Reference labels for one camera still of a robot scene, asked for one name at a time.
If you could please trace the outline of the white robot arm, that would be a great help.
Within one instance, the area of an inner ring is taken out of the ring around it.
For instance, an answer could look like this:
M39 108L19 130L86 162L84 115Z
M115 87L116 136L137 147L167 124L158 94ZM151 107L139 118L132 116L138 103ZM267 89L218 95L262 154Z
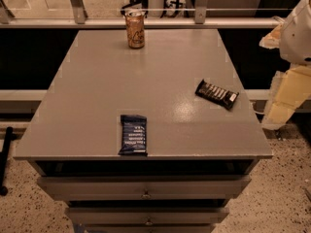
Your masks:
M291 64L285 73L277 71L273 77L261 122L265 129L278 130L311 96L311 0L300 0L259 45L278 49Z

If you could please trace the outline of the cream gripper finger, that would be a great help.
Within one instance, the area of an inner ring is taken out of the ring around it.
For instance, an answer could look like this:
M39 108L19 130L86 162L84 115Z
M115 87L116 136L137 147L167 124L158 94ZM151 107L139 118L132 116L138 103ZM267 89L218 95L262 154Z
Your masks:
M262 48L269 50L278 49L280 45L281 29L282 24L279 24L267 35L261 38L261 40L259 41L259 45Z
M292 65L286 72L277 71L269 89L261 126L278 130L311 96L311 67Z

